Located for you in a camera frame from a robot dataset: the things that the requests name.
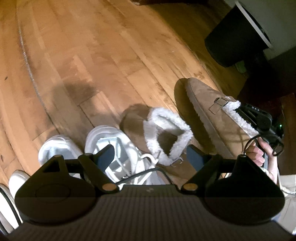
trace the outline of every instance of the black device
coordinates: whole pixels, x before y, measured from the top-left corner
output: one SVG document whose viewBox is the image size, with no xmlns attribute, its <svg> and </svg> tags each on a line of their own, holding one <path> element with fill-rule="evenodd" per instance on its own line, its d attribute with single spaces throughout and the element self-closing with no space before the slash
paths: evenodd
<svg viewBox="0 0 296 241">
<path fill-rule="evenodd" d="M 283 152 L 284 145 L 282 142 L 282 138 L 284 136 L 284 129 L 280 123 L 273 123 L 272 116 L 268 112 L 250 104 L 244 103 L 242 103 L 235 111 L 256 131 L 258 131 L 259 135 L 257 135 L 254 139 L 256 145 L 263 152 L 264 150 L 256 140 L 256 138 L 259 136 L 262 137 L 262 139 L 271 146 L 275 156 L 278 156 Z M 267 155 L 264 153 L 263 157 L 265 158 L 264 167 L 267 168 Z"/>
<path fill-rule="evenodd" d="M 112 145 L 97 154 L 46 162 L 18 190 L 24 221 L 9 240 L 290 240 L 271 218 L 284 206 L 281 190 L 246 155 L 207 155 L 181 190 L 169 185 L 124 185 L 105 174 Z M 128 179 L 144 175 L 146 170 Z M 231 172 L 219 179 L 221 173 Z M 77 179 L 69 173 L 80 173 Z"/>
</svg>

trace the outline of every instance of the beige fabric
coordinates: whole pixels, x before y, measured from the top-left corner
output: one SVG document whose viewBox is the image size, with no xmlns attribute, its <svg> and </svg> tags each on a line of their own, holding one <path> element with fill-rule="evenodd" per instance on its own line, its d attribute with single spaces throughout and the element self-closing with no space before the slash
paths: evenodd
<svg viewBox="0 0 296 241">
<path fill-rule="evenodd" d="M 212 112 L 214 115 L 217 114 L 218 111 L 221 110 L 223 106 L 225 106 L 230 101 L 230 98 L 228 96 L 225 96 L 223 98 L 217 98 L 213 105 L 209 108 L 210 112 Z"/>
<path fill-rule="evenodd" d="M 188 79 L 186 91 L 217 152 L 224 158 L 241 154 L 249 136 L 223 110 L 215 114 L 210 111 L 214 101 L 225 95 L 196 78 Z"/>
</svg>

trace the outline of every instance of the black cable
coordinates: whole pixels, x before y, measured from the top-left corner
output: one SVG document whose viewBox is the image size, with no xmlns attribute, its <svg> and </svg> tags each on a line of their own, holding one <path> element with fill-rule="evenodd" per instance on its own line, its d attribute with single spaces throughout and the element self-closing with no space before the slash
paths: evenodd
<svg viewBox="0 0 296 241">
<path fill-rule="evenodd" d="M 18 216 L 18 214 L 17 214 L 17 212 L 16 212 L 16 210 L 15 210 L 15 208 L 14 208 L 12 202 L 10 201 L 10 199 L 9 199 L 9 197 L 7 196 L 6 192 L 5 192 L 1 187 L 0 187 L 0 193 L 3 195 L 3 197 L 4 197 L 4 198 L 6 199 L 6 201 L 8 202 L 8 204 L 9 204 L 9 206 L 10 206 L 10 208 L 11 208 L 11 210 L 12 210 L 14 216 L 15 216 L 15 219 L 17 220 L 18 225 L 21 225 L 22 222 L 21 222 L 21 220 L 20 220 L 20 218 L 19 218 L 19 216 Z"/>
<path fill-rule="evenodd" d="M 174 185 L 174 183 L 172 182 L 172 180 L 168 177 L 168 175 L 160 168 L 160 167 L 156 167 L 156 168 L 151 168 L 151 169 L 148 169 L 148 170 L 145 170 L 145 171 L 142 171 L 142 172 L 139 172 L 137 174 L 134 174 L 128 178 L 125 178 L 117 183 L 115 183 L 116 185 L 119 185 L 119 184 L 122 184 L 122 183 L 126 183 L 126 182 L 129 182 L 133 179 L 135 179 L 136 177 L 139 177 L 141 175 L 145 175 L 149 172 L 154 172 L 154 171 L 160 171 L 164 176 L 165 178 L 168 180 L 168 182 L 171 184 L 171 185 Z"/>
<path fill-rule="evenodd" d="M 257 136 L 254 136 L 254 137 L 252 137 L 250 140 L 248 140 L 247 141 L 247 143 L 245 144 L 245 147 L 244 147 L 244 154 L 246 154 L 246 150 L 247 150 L 247 148 L 249 147 L 249 144 L 253 141 L 253 140 L 255 140 L 255 139 L 257 139 L 258 137 L 276 137 L 277 139 L 278 139 L 278 144 L 277 144 L 277 146 L 273 149 L 273 152 L 272 152 L 272 155 L 273 156 L 279 156 L 280 154 L 282 154 L 283 153 L 283 151 L 284 151 L 284 144 L 282 143 L 282 141 L 281 141 L 281 138 L 279 138 L 277 135 L 275 135 L 275 134 L 258 134 Z M 278 153 L 276 153 L 275 152 L 275 150 L 279 147 L 279 146 L 281 146 L 281 151 L 280 152 L 278 152 Z"/>
</svg>

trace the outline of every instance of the black plastic bin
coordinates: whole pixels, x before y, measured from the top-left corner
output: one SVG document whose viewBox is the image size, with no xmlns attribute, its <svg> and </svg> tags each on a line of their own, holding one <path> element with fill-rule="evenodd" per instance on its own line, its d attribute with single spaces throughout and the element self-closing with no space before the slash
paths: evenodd
<svg viewBox="0 0 296 241">
<path fill-rule="evenodd" d="M 224 67 L 272 47 L 261 26 L 239 2 L 207 36 L 205 45 L 213 59 Z"/>
</svg>

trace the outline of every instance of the sneaker tongue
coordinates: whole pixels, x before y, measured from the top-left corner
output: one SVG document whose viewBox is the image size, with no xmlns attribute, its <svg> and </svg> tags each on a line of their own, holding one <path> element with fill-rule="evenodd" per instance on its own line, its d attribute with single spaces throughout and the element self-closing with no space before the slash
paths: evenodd
<svg viewBox="0 0 296 241">
<path fill-rule="evenodd" d="M 97 148 L 98 150 L 103 149 L 105 146 L 111 144 L 114 147 L 115 155 L 117 156 L 118 160 L 124 164 L 128 160 L 128 155 L 123 147 L 123 144 L 118 137 L 108 137 L 108 138 L 100 138 L 97 141 Z M 116 158 L 114 157 L 113 161 L 110 165 L 107 165 L 110 167 L 112 171 L 117 170 L 120 167 L 120 164 L 116 161 Z"/>
<path fill-rule="evenodd" d="M 116 165 L 118 164 L 117 161 L 114 161 L 113 163 L 111 163 L 111 165 Z M 115 176 L 119 179 L 119 180 L 123 180 L 129 176 L 131 176 L 131 163 L 129 162 L 129 160 L 127 160 L 125 163 L 123 163 L 124 168 L 128 171 L 128 173 L 118 164 L 118 168 L 116 169 L 112 169 L 111 170 L 114 172 Z"/>
</svg>

